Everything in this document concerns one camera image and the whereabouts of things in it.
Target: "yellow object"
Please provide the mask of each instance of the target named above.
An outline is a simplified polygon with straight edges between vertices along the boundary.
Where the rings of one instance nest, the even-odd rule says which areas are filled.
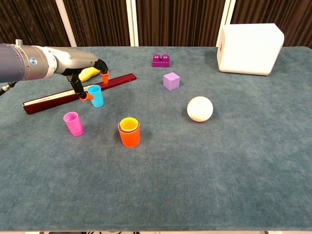
[[[120,128],[124,132],[132,132],[138,127],[138,120],[132,117],[124,118],[120,122]]]
[[[98,73],[100,73],[100,70],[98,70],[94,67],[88,67],[88,68],[85,68],[81,71],[81,73],[79,74],[79,79],[82,82],[85,82],[88,79],[90,79],[91,77],[97,75]]]

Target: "red stick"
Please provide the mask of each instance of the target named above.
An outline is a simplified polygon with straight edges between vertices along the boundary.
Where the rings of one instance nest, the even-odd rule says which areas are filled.
[[[110,79],[108,81],[108,84],[104,84],[103,82],[96,83],[101,87],[101,90],[109,89],[114,86],[124,84],[127,82],[130,82],[132,80],[137,79],[136,76],[132,73],[126,74],[120,77],[116,77],[113,79]],[[86,91],[90,85],[84,86],[83,89]],[[75,94],[73,90],[67,90],[64,92],[44,96],[41,98],[37,98],[34,100],[30,100],[23,103],[23,108],[26,111],[27,114],[31,115],[40,111],[47,110],[52,107],[56,107],[65,103],[68,103],[70,101],[74,101],[79,99],[78,95]]]

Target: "plastic cup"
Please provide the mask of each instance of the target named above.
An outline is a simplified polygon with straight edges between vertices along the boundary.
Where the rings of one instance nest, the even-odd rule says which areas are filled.
[[[138,121],[135,118],[127,117],[120,122],[120,128],[123,132],[132,132],[138,127]]]
[[[140,123],[138,123],[137,128],[132,132],[124,132],[120,128],[120,123],[118,124],[118,130],[121,138],[121,142],[125,147],[133,148],[140,143]]]
[[[77,112],[68,112],[64,115],[63,120],[65,121],[69,131],[74,136],[80,136],[83,134],[82,122]]]
[[[95,107],[101,107],[104,105],[104,98],[101,91],[101,87],[99,85],[91,85],[88,88],[88,93],[93,95],[94,99],[91,100],[93,106]]]
[[[108,79],[109,79],[109,71],[107,71],[106,73],[101,73],[102,76],[102,81],[104,84],[108,84]]]

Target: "cable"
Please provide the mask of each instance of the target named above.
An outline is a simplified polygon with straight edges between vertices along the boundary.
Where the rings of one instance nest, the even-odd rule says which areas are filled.
[[[0,96],[4,94],[5,92],[9,91],[10,88],[13,88],[17,81],[9,82],[7,85],[3,86],[0,90]]]

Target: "curtain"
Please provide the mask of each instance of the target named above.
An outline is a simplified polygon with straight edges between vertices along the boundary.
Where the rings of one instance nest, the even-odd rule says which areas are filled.
[[[130,46],[126,0],[64,0],[77,46]]]
[[[140,46],[215,46],[225,0],[136,0]]]
[[[0,43],[70,46],[55,0],[1,0]]]
[[[312,0],[236,0],[231,23],[275,23],[284,46],[312,48]]]

